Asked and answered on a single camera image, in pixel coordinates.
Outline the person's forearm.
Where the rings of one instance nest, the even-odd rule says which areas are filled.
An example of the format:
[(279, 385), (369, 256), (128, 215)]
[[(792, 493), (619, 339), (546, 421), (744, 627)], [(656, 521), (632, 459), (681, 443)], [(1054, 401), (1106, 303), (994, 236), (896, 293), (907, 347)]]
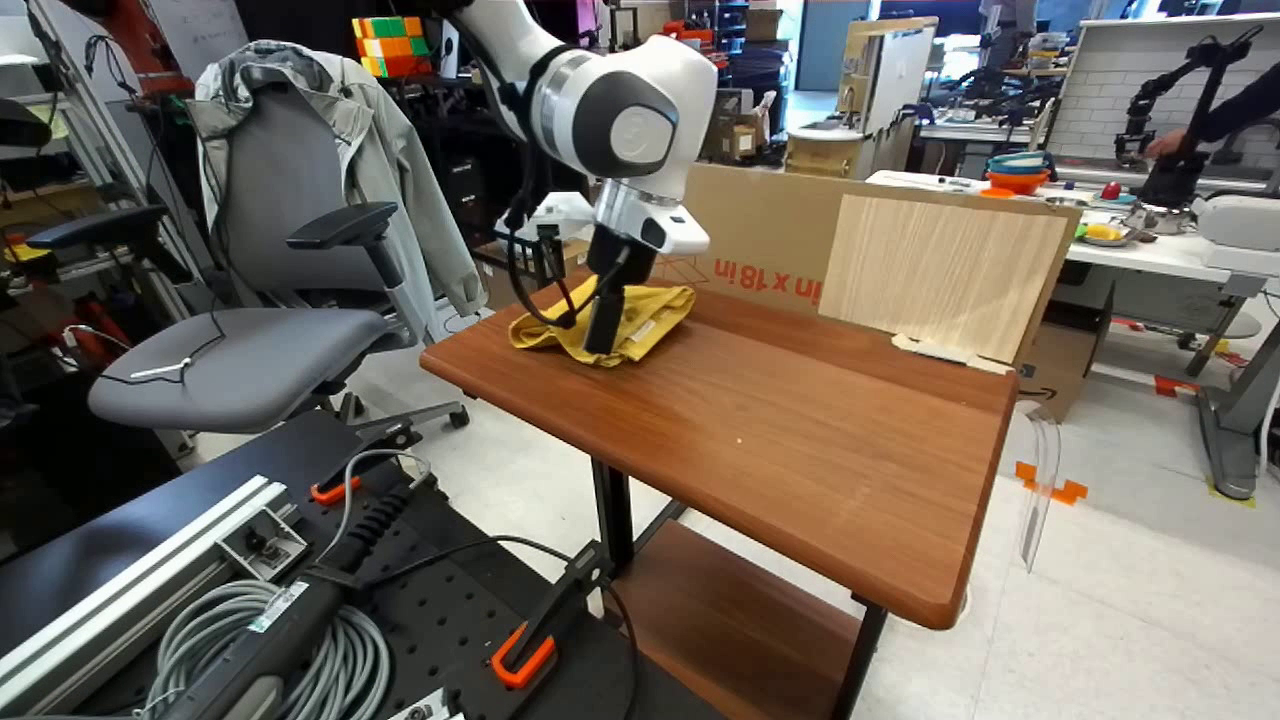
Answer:
[(1202, 120), (1153, 141), (1146, 149), (1144, 156), (1156, 159), (1175, 152), (1188, 143), (1217, 142), (1277, 111), (1280, 111), (1280, 61), (1210, 110)]

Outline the yellow towel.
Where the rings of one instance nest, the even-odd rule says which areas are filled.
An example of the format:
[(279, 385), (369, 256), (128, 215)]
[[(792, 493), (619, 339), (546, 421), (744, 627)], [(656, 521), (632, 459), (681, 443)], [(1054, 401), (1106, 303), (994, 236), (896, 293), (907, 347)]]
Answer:
[(525, 313), (509, 324), (508, 338), (520, 350), (561, 350), (588, 366), (613, 368), (640, 363), (669, 332), (690, 314), (696, 295), (689, 286), (631, 286), (625, 291), (625, 305), (613, 347), (607, 354), (586, 350), (588, 309), (575, 325), (554, 328)]

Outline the large cardboard box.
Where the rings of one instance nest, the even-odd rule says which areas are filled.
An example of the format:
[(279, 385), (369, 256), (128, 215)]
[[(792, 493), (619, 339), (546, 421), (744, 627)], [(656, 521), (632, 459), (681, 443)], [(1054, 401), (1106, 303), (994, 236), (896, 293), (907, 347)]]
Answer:
[[(663, 255), (657, 260), (654, 275), (700, 291), (714, 291), (753, 304), (822, 316), (820, 291), (841, 199), (858, 184), (874, 183), (698, 164), (689, 177), (685, 204), (709, 234), (709, 249), (692, 256)], [(878, 186), (996, 199), (979, 190), (960, 190), (937, 181), (906, 179)], [(1052, 204), (1038, 196), (1016, 196), (1011, 200), (1076, 209), (1082, 214), (1082, 224), (1080, 208)], [(904, 336), (886, 334), (895, 347), (905, 352), (995, 374), (1018, 372), (1021, 393), (1051, 407), (1056, 418), (1062, 418), (1078, 388), (1078, 382), (1068, 380), (1064, 372), (1085, 374), (1092, 356), (1084, 346), (1082, 331), (1051, 329), (1048, 310), (1050, 300), (1030, 347), (1015, 366), (980, 357), (964, 357), (916, 345)]]

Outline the stack of cardboard boxes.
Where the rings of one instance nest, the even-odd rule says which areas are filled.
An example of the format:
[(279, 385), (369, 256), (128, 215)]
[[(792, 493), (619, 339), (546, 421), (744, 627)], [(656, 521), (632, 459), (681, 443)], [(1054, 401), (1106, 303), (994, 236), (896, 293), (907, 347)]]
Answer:
[(718, 88), (698, 159), (737, 165), (753, 161), (771, 138), (777, 88)]

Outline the grey jacket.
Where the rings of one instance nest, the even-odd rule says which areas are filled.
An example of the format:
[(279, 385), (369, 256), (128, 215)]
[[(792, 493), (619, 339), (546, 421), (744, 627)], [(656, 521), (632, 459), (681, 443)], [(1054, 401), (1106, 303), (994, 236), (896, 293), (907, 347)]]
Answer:
[(320, 306), (325, 293), (384, 293), (366, 250), (297, 250), (303, 225), (347, 205), (394, 202), (387, 251), (403, 281), (407, 345), (447, 336), (488, 295), (417, 131), (356, 60), (259, 40), (205, 68), (186, 109), (197, 135), (210, 252), (248, 306)]

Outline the wooden cabinet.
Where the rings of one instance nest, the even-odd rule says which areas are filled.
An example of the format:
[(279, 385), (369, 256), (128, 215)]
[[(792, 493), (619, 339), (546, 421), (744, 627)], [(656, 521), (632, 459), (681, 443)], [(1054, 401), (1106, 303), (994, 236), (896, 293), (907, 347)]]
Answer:
[(783, 170), (845, 181), (902, 170), (938, 24), (934, 15), (850, 23), (835, 113), (788, 132)]

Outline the colourful cube stack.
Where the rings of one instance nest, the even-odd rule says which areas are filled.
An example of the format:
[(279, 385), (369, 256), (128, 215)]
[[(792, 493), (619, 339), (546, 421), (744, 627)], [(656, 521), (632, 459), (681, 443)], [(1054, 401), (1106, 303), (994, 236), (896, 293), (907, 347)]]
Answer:
[(433, 72), (431, 49), (416, 15), (357, 17), (351, 20), (358, 59), (375, 78)]

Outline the light wooden panel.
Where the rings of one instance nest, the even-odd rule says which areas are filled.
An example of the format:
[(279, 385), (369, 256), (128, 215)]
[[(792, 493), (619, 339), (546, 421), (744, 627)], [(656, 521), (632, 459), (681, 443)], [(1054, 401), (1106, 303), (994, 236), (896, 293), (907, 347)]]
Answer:
[(1015, 366), (1080, 218), (1039, 201), (858, 184), (841, 199), (819, 313)]

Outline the grey office chair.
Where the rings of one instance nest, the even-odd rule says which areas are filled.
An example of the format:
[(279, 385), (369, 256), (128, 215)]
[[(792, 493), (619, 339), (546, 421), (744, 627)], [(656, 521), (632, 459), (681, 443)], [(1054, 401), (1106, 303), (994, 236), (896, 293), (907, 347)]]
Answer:
[(403, 281), (387, 251), (394, 202), (347, 205), (296, 231), (297, 250), (366, 250), (384, 293), (325, 293), (320, 306), (248, 306), (230, 299), (128, 348), (92, 383), (99, 418), (147, 429), (251, 434), (339, 392), (367, 355), (407, 345), (396, 304)]

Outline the stack of coloured bowls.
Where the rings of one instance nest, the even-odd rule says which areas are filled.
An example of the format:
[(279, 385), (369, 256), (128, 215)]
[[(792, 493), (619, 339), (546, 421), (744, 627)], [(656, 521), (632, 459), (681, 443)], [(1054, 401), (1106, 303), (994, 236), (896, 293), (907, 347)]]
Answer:
[(987, 161), (986, 179), (992, 188), (1034, 195), (1039, 187), (1057, 181), (1056, 165), (1046, 151), (1006, 152)]

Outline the orange floor tape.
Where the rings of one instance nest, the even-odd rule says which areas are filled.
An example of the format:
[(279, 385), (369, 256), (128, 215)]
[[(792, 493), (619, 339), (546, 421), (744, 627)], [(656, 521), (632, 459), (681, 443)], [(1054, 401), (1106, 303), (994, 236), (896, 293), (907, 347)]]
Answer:
[(1016, 461), (1014, 471), (1014, 477), (1021, 482), (1024, 489), (1029, 492), (1041, 492), (1047, 489), (1052, 501), (1066, 506), (1074, 506), (1089, 496), (1089, 488), (1087, 486), (1070, 479), (1062, 480), (1061, 483), (1055, 482), (1051, 488), (1042, 486), (1037, 482), (1037, 466), (1029, 462)]

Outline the white tile board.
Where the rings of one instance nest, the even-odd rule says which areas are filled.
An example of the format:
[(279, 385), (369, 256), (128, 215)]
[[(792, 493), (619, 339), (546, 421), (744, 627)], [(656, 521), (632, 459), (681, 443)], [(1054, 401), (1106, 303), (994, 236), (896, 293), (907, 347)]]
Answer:
[[(1262, 31), (1251, 54), (1226, 70), (1215, 108), (1280, 61), (1280, 12), (1084, 20), (1047, 149), (1083, 167), (1117, 170), (1115, 136), (1125, 129), (1126, 110), (1140, 86), (1181, 65), (1188, 47), (1202, 38), (1213, 36), (1225, 44), (1256, 26)], [(1157, 99), (1147, 129), (1160, 137), (1187, 126), (1207, 77), (1208, 70), (1196, 70)], [(1240, 132), (1230, 149), (1240, 160), (1207, 165), (1204, 184), (1215, 178), (1261, 188), (1280, 169), (1280, 129), (1274, 126)]]

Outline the white desk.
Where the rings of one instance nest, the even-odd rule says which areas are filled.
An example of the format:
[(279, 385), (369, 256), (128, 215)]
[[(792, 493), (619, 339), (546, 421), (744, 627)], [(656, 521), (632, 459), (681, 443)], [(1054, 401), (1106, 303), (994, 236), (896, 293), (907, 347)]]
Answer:
[[(1216, 343), (1254, 296), (1280, 292), (1280, 252), (1224, 247), (1203, 237), (1196, 224), (1181, 234), (1156, 234), (1153, 241), (1103, 249), (1071, 242), (1068, 260), (1102, 270), (1112, 288), (1138, 279), (1138, 291), (1123, 315), (1137, 322), (1201, 333), (1204, 346), (1188, 363), (1198, 377)], [(1230, 389), (1201, 386), (1194, 395), (1210, 479), (1220, 495), (1245, 501), (1268, 474), (1268, 460), (1280, 441), (1270, 427), (1280, 409), (1280, 320), (1265, 337)]]

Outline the white appliance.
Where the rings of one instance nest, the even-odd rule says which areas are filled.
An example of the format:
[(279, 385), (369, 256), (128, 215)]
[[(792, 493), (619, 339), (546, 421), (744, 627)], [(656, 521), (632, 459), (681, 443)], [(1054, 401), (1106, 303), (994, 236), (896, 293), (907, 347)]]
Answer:
[(1197, 197), (1190, 211), (1199, 233), (1212, 243), (1280, 252), (1280, 199), (1220, 193)]

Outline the aluminium rail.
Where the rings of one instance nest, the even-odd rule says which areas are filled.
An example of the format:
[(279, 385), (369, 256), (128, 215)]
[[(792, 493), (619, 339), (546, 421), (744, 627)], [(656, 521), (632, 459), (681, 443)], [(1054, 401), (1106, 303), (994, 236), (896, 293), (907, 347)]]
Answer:
[(210, 589), (285, 575), (308, 552), (300, 518), (285, 486), (251, 478), (0, 657), (0, 717), (72, 714)]

